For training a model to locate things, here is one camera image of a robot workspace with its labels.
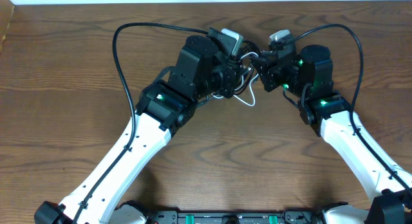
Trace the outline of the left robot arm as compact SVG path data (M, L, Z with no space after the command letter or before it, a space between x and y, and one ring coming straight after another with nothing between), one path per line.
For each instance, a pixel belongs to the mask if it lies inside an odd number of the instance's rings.
M192 30L174 66L164 68L130 103L122 136L93 172L59 203L44 202L36 223L145 223L132 203L120 199L150 159L165 147L210 94L233 96L241 77L243 37L231 30Z

